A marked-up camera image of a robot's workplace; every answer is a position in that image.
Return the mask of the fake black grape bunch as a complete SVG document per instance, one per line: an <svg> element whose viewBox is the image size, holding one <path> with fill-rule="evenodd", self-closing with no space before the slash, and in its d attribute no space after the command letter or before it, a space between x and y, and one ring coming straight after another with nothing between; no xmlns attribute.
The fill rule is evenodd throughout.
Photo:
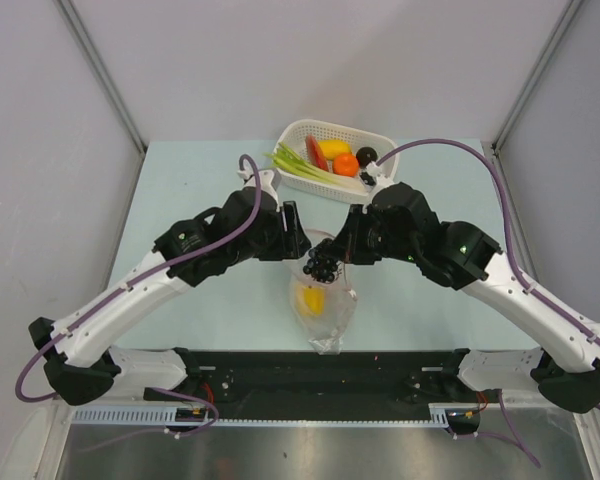
<svg viewBox="0 0 600 480"><path fill-rule="evenodd" d="M333 246L331 238L321 240L308 251L308 258L302 267L302 273L322 284L334 283L340 275L340 263L327 255Z"/></svg>

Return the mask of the yellow fake bell pepper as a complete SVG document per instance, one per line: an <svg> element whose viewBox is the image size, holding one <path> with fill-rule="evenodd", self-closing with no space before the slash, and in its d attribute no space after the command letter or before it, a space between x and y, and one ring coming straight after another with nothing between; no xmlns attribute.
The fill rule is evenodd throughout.
<svg viewBox="0 0 600 480"><path fill-rule="evenodd" d="M303 286L300 290L300 299L307 315L323 314L326 302L326 291L323 288Z"/></svg>

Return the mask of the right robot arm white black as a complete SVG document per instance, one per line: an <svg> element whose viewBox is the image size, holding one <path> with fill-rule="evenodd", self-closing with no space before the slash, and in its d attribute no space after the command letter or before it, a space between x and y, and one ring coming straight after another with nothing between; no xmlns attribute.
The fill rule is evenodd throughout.
<svg viewBox="0 0 600 480"><path fill-rule="evenodd" d="M538 392L573 413L600 405L600 324L515 269L511 254L475 225L439 221L420 191L396 183L380 188L368 204L351 206L323 252L353 265L412 263L427 280L481 301L537 343L531 350L455 351L441 376L449 399L518 390Z"/></svg>

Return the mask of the fake watermelon slice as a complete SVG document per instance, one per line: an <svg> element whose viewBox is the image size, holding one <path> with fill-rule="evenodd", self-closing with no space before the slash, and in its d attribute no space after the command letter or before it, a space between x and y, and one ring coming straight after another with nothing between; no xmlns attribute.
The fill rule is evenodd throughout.
<svg viewBox="0 0 600 480"><path fill-rule="evenodd" d="M305 146L309 162L323 171L329 171L327 159L319 145L319 142L313 135L307 135L305 138Z"/></svg>

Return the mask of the dark purple fake plum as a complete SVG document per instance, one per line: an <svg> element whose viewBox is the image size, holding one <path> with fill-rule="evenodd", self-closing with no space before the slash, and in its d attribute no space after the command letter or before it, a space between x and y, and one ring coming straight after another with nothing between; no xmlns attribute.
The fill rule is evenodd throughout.
<svg viewBox="0 0 600 480"><path fill-rule="evenodd" d="M378 160L378 154L372 147L365 146L356 152L356 159L360 168L366 168L370 163Z"/></svg>

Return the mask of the fake green lettuce leaf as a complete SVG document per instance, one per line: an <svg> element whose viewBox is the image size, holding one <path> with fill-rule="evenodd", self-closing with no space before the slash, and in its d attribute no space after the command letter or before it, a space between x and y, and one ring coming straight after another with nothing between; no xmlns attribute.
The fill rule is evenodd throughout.
<svg viewBox="0 0 600 480"><path fill-rule="evenodd" d="M329 170L323 170L304 160L299 154L284 143L279 143L273 153L265 153L273 165L288 174L305 180L316 181L329 186L341 187L357 193L366 193L363 183L356 179L336 175Z"/></svg>

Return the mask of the yellow fake lemon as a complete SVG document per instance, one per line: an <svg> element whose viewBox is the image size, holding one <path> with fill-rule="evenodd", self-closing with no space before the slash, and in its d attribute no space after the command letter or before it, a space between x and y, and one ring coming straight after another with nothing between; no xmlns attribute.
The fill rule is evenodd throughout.
<svg viewBox="0 0 600 480"><path fill-rule="evenodd" d="M352 153L350 145L339 139L320 140L318 146L324 158L329 161L333 161L340 155Z"/></svg>

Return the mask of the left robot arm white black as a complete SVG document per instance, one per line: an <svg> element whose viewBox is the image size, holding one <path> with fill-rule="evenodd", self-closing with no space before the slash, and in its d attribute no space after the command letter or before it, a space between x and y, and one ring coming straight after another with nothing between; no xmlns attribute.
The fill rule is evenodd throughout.
<svg viewBox="0 0 600 480"><path fill-rule="evenodd" d="M295 202L254 187L176 222L116 286L68 318L40 317L30 324L53 393L72 406L105 395L194 397L202 373L193 353L123 349L118 338L162 304L241 262L295 260L310 246Z"/></svg>

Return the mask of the orange fake orange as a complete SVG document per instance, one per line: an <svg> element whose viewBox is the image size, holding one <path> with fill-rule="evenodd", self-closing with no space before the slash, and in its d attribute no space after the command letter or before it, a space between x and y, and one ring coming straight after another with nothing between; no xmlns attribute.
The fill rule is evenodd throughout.
<svg viewBox="0 0 600 480"><path fill-rule="evenodd" d="M359 171L359 164L356 156L351 153L336 157L332 161L332 171L336 175L351 178L355 177Z"/></svg>

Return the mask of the clear zip top bag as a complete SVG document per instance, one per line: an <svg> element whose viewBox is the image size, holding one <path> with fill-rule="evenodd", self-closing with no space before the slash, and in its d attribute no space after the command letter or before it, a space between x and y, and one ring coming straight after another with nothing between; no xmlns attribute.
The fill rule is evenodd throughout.
<svg viewBox="0 0 600 480"><path fill-rule="evenodd" d="M302 273L308 252L300 259L287 264L290 271L289 304L297 322L302 326L307 341L320 355L338 355L343 336L357 306L357 293L347 278L346 266L340 263L340 275L332 284L322 284ZM307 315L301 306L300 290L303 286L323 288L326 291L325 309L321 316Z"/></svg>

